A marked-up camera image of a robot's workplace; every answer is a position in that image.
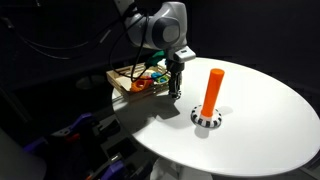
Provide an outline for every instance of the white round table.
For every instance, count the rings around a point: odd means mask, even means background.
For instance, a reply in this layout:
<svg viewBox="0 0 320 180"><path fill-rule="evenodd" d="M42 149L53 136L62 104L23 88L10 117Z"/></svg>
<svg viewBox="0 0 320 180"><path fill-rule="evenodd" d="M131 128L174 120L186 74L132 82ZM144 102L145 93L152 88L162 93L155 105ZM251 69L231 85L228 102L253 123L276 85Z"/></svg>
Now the white round table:
<svg viewBox="0 0 320 180"><path fill-rule="evenodd" d="M225 71L215 108L216 129L196 126L192 109L204 101L209 72ZM142 145L183 166L217 175L258 177L294 170L320 148L320 120L294 90L259 71L220 60L185 64L182 96L167 92L113 103L115 113Z"/></svg>

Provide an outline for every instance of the dark background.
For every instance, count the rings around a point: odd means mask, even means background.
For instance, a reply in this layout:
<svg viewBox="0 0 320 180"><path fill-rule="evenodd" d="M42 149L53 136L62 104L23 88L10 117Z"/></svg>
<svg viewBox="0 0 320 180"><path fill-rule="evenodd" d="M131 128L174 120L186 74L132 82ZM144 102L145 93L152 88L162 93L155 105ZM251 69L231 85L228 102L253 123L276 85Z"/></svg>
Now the dark background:
<svg viewBox="0 0 320 180"><path fill-rule="evenodd" d="M24 3L34 7L34 2ZM6 13L23 36L50 46L86 41L118 18L111 0L40 2L41 8L6 8ZM136 2L153 13L162 1ZM198 57L235 62L269 74L300 93L319 112L320 1L182 2L186 3L188 12L189 46ZM21 115L2 98L1 127L20 144L26 144L70 124L81 113L110 104L108 83L89 91L75 88L75 83L92 74L104 76L110 69L108 53L121 32L122 25L118 24L106 42L86 57L54 60L31 50L5 26L0 26L1 87L9 99L20 102L19 107L23 108L19 109L27 119L27 122L21 120ZM74 55L82 51L84 49L60 54ZM136 52L137 48L122 39L114 61L119 66L128 64ZM146 56L151 53L151 50L144 51Z"/></svg>

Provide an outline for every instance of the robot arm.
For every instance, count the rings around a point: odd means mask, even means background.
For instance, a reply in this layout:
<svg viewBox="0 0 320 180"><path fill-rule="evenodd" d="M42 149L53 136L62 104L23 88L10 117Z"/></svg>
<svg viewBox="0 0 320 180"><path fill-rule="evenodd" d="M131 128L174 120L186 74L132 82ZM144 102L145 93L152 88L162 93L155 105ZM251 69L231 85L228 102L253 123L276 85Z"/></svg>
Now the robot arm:
<svg viewBox="0 0 320 180"><path fill-rule="evenodd" d="M126 28L139 18L140 13L134 5L134 0L114 0L117 9L124 17ZM187 13L183 3L165 2L161 9L154 15L143 17L129 31L130 41L135 46L140 46L147 25L143 47L155 50L165 50L167 69L171 73L169 81L169 94L173 98L180 97L181 72L186 61L195 58L195 53L187 46Z"/></svg>

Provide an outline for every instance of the black and white base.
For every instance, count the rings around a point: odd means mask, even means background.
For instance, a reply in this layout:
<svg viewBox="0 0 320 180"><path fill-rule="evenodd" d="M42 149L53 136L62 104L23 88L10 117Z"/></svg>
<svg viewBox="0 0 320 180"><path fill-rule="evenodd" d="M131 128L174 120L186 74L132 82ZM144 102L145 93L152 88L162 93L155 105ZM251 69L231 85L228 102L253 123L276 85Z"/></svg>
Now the black and white base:
<svg viewBox="0 0 320 180"><path fill-rule="evenodd" d="M215 109L212 117L205 117L201 115L201 105L196 106L191 111L191 120L193 123L206 128L216 128L221 125L221 113Z"/></svg>

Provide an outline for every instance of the orange cylinder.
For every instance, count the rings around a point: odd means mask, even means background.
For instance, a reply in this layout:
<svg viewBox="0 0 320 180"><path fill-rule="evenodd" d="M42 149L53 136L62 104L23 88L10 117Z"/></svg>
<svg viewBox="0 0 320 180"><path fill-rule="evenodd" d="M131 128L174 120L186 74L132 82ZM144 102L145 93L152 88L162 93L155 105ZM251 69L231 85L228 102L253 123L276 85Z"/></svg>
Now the orange cylinder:
<svg viewBox="0 0 320 180"><path fill-rule="evenodd" d="M212 117L213 108L217 101L223 76L224 71L222 69L211 69L201 115L205 117Z"/></svg>

